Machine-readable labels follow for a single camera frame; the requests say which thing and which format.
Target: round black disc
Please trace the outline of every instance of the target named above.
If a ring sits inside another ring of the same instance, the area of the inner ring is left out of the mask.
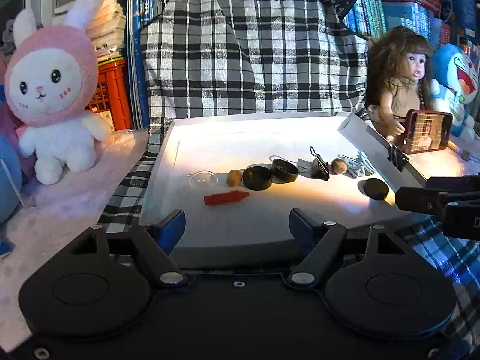
[[[369,178],[365,180],[363,190],[369,198],[374,200],[384,200],[388,195],[387,184],[379,178]]]
[[[88,255],[53,258],[20,289],[20,310],[33,333],[88,338],[138,317],[150,295],[134,269]]]
[[[348,326],[392,339],[431,334],[448,322],[455,308],[449,279],[400,255],[341,269],[328,280],[325,297]]]

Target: pink cloth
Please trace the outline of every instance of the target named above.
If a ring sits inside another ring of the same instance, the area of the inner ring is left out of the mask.
[[[5,225],[15,244],[13,253],[0,259],[0,346],[11,351],[30,331],[18,307],[18,292],[29,276],[89,226],[97,223],[115,188],[140,159],[147,130],[114,133],[97,142],[98,162],[83,173],[65,169],[54,185],[32,179],[24,188],[35,207],[21,208]]]

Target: white cable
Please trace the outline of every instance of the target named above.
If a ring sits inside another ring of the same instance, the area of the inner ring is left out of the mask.
[[[344,160],[349,169],[354,173],[357,173],[357,176],[359,176],[359,171],[361,173],[363,172],[363,175],[365,175],[365,171],[368,171],[371,174],[377,173],[376,169],[363,151],[360,151],[355,159],[342,154],[340,154],[338,157]]]
[[[476,155],[473,155],[470,153],[468,150],[460,149],[454,142],[451,140],[448,141],[447,147],[450,150],[453,150],[455,153],[460,154],[463,159],[467,158],[466,161],[469,159],[472,160],[473,162],[479,163],[480,164],[480,158],[477,157]]]

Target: white table surface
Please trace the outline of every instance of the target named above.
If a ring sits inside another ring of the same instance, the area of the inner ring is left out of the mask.
[[[174,209],[184,210],[186,231],[177,248],[292,239],[288,221],[292,208],[302,209],[315,220],[335,221],[350,229],[376,223],[407,226],[416,215],[395,206],[392,190],[385,201],[378,202],[358,188],[361,179],[346,175],[331,175],[329,181],[300,175],[294,183],[273,183],[268,190],[249,191],[250,197],[241,202],[204,206],[206,194],[247,191],[243,186],[226,186],[225,176],[231,169],[270,164],[272,156],[312,161],[310,146],[327,162],[340,154],[356,157],[358,149],[338,131],[345,116],[320,115],[309,112],[176,120],[157,158],[141,221],[157,223]],[[193,190],[186,175],[200,170],[219,174],[218,184],[206,192]]]

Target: plaid cloth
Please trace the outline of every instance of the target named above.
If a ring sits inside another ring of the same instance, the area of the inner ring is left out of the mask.
[[[157,0],[142,30],[149,96],[147,150],[100,217],[108,232],[139,220],[172,120],[240,113],[356,110],[366,115],[367,41],[341,19],[355,0]],[[446,238],[433,218],[404,239],[451,277],[457,308],[446,329],[479,344],[480,248]]]

